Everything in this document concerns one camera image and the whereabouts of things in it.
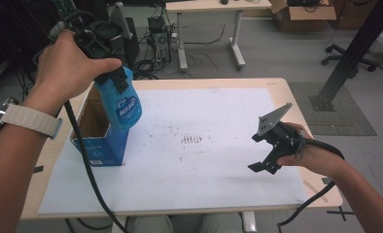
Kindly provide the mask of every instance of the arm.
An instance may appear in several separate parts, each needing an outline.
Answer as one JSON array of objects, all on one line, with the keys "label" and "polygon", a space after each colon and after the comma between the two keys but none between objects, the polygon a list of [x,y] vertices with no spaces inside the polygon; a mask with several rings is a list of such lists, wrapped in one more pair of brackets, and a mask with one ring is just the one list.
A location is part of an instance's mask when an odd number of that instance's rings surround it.
[{"label": "arm", "polygon": [[[62,104],[84,92],[98,75],[122,64],[88,59],[73,34],[62,32],[40,57],[37,81],[23,106],[55,116]],[[0,232],[15,232],[28,185],[47,136],[7,124],[0,131]]]},{"label": "arm", "polygon": [[341,190],[365,232],[383,232],[383,198],[350,164],[327,150],[306,146],[302,159],[293,156],[277,160],[283,166],[302,166],[330,177]]}]

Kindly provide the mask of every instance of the blue box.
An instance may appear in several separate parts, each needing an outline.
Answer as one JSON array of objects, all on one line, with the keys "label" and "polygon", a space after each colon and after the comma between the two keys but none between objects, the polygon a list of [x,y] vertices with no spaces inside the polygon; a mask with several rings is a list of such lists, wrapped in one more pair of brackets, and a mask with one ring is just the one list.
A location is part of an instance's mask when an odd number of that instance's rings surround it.
[{"label": "blue box", "polygon": [[[78,122],[91,166],[122,166],[128,130],[121,132],[110,126],[95,87],[87,96]],[[81,152],[74,132],[71,142]]]}]

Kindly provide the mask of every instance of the wristwatch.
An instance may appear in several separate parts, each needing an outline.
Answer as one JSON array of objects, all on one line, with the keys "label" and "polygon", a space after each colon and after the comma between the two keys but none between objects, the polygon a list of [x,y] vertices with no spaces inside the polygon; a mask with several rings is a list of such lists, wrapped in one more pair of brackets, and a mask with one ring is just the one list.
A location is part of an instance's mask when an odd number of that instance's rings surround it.
[{"label": "wristwatch", "polygon": [[16,98],[8,98],[0,109],[0,130],[5,123],[29,128],[54,139],[62,119],[18,104]]}]

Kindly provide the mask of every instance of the desk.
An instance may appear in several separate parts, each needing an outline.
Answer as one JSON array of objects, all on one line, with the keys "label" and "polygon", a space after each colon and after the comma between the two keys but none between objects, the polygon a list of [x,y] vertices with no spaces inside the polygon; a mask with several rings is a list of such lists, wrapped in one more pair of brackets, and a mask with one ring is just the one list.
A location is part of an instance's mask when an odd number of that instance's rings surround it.
[{"label": "desk", "polygon": [[[223,5],[220,0],[194,0],[185,2],[173,2],[166,4],[166,10],[169,13],[177,14],[177,30],[178,30],[178,53],[179,53],[179,64],[180,70],[185,72],[188,70],[188,62],[186,60],[184,37],[182,33],[182,14],[189,13],[212,13],[213,12],[232,12],[235,11],[235,25],[233,37],[230,38],[230,45],[233,50],[234,56],[237,61],[237,69],[241,69],[246,66],[243,59],[240,48],[237,45],[239,37],[240,23],[244,10],[256,10],[256,9],[269,9],[271,4],[267,0],[261,0],[260,2],[249,2],[246,0],[229,0],[228,4]],[[207,22],[213,20],[213,15],[209,17]]]},{"label": "desk", "polygon": [[[294,106],[284,116],[284,121],[293,121],[303,124],[306,130],[307,128],[305,120],[298,108],[296,100],[292,95],[288,84],[283,79],[227,79],[227,80],[172,80],[172,81],[136,81],[133,82],[134,86],[138,90],[152,90],[152,89],[182,89],[182,88],[254,88],[262,87],[268,90],[274,106],[280,107],[285,105],[287,102],[292,102]],[[75,112],[80,109],[84,103],[84,93],[71,100],[72,106]],[[67,118],[66,113],[62,110],[59,117]],[[43,147],[42,154],[39,158],[37,166],[44,165],[44,171],[36,173],[31,181],[28,195],[26,198],[25,206],[21,215],[22,219],[30,218],[48,218],[48,217],[85,217],[85,216],[106,216],[104,213],[79,213],[79,214],[67,214],[67,215],[39,215],[38,210],[42,203],[46,188],[48,186],[48,180],[50,178],[52,167],[60,154],[64,146],[64,142],[68,140],[68,135],[71,129],[71,125],[68,120],[64,120],[62,127],[60,128],[57,138],[53,141],[48,140]],[[307,196],[314,195],[318,190],[324,187],[321,180],[321,176],[309,172],[306,169],[298,168],[304,189],[306,190]],[[311,207],[337,207],[342,203],[342,198],[337,190],[333,188],[328,194],[314,202]],[[276,210],[276,209],[292,209],[294,206],[272,206],[272,207],[245,207],[239,210],[220,210],[222,212],[227,211],[261,211],[261,210]],[[152,213],[149,214],[167,214],[169,211],[163,213]],[[190,210],[176,211],[175,213],[193,213]]]}]

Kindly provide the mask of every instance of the watch strap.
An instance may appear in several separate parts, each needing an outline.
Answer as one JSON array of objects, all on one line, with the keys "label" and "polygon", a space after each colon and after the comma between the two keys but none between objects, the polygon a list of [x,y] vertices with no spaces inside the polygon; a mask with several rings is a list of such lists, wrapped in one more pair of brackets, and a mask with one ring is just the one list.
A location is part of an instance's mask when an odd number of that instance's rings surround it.
[{"label": "watch strap", "polygon": [[62,119],[19,105],[10,105],[1,117],[4,123],[18,125],[55,138]]}]

